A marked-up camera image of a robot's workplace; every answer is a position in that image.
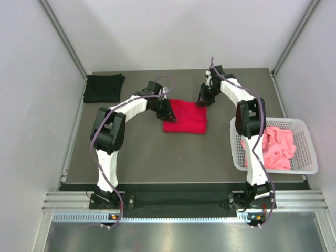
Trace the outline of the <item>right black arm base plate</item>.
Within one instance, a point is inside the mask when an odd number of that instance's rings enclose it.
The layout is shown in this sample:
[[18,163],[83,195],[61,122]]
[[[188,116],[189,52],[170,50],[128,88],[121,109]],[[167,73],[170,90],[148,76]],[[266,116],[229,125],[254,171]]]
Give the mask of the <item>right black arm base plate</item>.
[[228,199],[230,207],[239,211],[246,211],[248,209],[262,210],[264,206],[266,209],[271,209],[273,203],[275,202],[273,193],[270,193],[268,197],[255,200],[243,191],[228,193]]

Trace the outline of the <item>red polo t shirt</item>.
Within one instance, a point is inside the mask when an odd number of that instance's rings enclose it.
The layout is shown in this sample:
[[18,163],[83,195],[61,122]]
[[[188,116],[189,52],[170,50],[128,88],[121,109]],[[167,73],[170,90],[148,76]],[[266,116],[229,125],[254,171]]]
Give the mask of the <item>red polo t shirt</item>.
[[163,122],[164,133],[206,133],[206,107],[198,107],[195,102],[180,99],[171,99],[171,107],[177,119],[175,122]]

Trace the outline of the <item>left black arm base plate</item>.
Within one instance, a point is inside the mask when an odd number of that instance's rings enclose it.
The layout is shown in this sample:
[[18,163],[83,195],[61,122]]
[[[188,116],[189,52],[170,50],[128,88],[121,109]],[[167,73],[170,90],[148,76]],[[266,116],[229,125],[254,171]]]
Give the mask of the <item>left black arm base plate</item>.
[[129,210],[134,208],[133,195],[121,194],[122,201],[116,193],[112,193],[107,198],[93,193],[90,196],[90,210],[120,210],[123,203],[123,209]]

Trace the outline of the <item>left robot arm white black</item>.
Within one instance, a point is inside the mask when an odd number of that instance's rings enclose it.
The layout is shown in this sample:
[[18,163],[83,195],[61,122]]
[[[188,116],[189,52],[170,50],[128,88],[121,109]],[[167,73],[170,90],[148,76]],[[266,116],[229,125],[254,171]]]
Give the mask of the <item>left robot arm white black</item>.
[[117,159],[125,138],[126,123],[148,110],[156,113],[161,121],[177,120],[167,95],[172,91],[150,81],[146,88],[134,93],[129,99],[113,107],[99,108],[90,135],[90,152],[98,165],[98,182],[91,203],[111,209],[122,206],[117,191]]

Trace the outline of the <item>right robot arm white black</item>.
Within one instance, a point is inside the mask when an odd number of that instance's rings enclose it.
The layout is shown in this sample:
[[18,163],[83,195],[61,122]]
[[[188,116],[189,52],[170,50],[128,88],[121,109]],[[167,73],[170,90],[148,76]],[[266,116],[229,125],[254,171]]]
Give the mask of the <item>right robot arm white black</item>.
[[221,65],[211,65],[205,78],[196,102],[198,107],[214,104],[221,93],[236,106],[235,129],[244,143],[247,161],[245,202],[256,208],[270,196],[272,185],[263,159],[265,102],[255,90],[243,87],[234,75],[224,73]]

